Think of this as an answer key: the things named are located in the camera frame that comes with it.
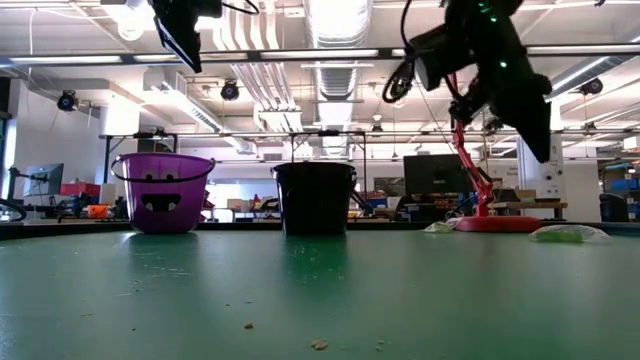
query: plastic bag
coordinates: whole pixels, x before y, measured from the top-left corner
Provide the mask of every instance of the plastic bag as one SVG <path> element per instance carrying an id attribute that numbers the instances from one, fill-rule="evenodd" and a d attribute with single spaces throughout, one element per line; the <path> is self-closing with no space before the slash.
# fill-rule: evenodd
<path id="1" fill-rule="evenodd" d="M 600 229 L 584 225 L 551 225 L 540 228 L 529 235 L 532 241 L 541 243 L 599 242 L 609 239 L 609 235 Z"/>
<path id="2" fill-rule="evenodd" d="M 428 233 L 438 233 L 438 234 L 446 234 L 453 231 L 458 225 L 458 218 L 450 218 L 446 222 L 436 221 L 433 224 L 429 225 L 424 232 Z"/>

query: computer monitor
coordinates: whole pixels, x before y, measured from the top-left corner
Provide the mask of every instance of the computer monitor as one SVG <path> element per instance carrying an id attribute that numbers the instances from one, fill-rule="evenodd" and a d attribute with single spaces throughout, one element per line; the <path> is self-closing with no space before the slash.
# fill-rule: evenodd
<path id="1" fill-rule="evenodd" d="M 468 193 L 473 186 L 456 154 L 404 157 L 407 194 Z"/>
<path id="2" fill-rule="evenodd" d="M 29 166 L 23 196 L 58 195 L 64 164 Z"/>

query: green table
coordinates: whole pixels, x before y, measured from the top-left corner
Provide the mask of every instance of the green table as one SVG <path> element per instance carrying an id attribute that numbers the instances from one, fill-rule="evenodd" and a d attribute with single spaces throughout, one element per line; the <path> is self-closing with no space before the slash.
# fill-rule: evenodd
<path id="1" fill-rule="evenodd" d="M 322 338 L 325 351 L 310 348 Z M 4 241 L 0 358 L 638 359 L 640 239 L 207 231 Z"/>

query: crumb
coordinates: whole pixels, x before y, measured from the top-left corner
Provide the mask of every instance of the crumb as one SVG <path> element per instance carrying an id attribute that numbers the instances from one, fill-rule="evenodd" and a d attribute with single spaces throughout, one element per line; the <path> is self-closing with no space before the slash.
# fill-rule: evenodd
<path id="1" fill-rule="evenodd" d="M 311 342 L 311 347 L 314 350 L 322 351 L 322 350 L 326 349 L 327 347 L 329 347 L 329 343 L 326 342 L 326 340 L 313 340 Z"/>

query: purple bucket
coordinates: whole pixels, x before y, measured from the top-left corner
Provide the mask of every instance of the purple bucket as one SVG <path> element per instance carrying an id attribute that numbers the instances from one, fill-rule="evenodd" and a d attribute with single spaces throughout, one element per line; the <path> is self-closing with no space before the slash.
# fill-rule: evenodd
<path id="1" fill-rule="evenodd" d="M 113 171 L 122 163 L 124 176 Z M 111 173 L 125 182 L 129 219 L 145 234 L 176 234 L 193 230 L 215 160 L 170 153 L 119 156 Z"/>

